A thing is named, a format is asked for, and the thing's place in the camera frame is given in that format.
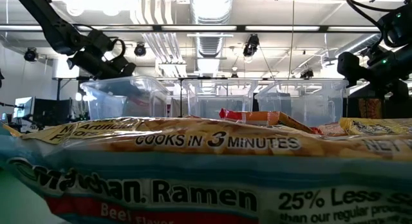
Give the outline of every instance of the camera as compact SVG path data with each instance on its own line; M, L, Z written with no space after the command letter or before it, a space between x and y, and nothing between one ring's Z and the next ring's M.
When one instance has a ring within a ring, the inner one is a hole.
M135 48L135 55L137 57L143 57L146 55L146 48L144 47L144 43L137 43L137 46Z
M26 53L24 53L24 59L28 62L37 62L37 60L39 60L39 54L37 54L36 48L27 48Z

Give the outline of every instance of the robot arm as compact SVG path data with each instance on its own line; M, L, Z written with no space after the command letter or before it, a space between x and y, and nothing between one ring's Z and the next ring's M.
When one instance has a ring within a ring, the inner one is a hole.
M43 29L44 37L50 46L60 54L72 56L68 64L74 65L91 73L95 79L112 79L117 77L131 76L136 65L129 63L122 54L111 61L103 61L102 58L107 51L111 51L117 41L111 40L103 32L92 29L87 36L63 20L50 6L47 0L19 0L30 12L34 19Z

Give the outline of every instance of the transparent storage container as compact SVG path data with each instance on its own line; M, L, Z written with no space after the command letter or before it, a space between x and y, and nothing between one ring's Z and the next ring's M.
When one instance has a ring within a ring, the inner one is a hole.
M246 79L184 80L188 112L202 118L220 119L222 108L231 111L252 111L253 91L258 82Z
M346 80L277 80L255 98L260 111L282 111L309 127L317 127L342 117L347 85Z
M166 117L169 94L154 77L135 76L85 82L90 119Z

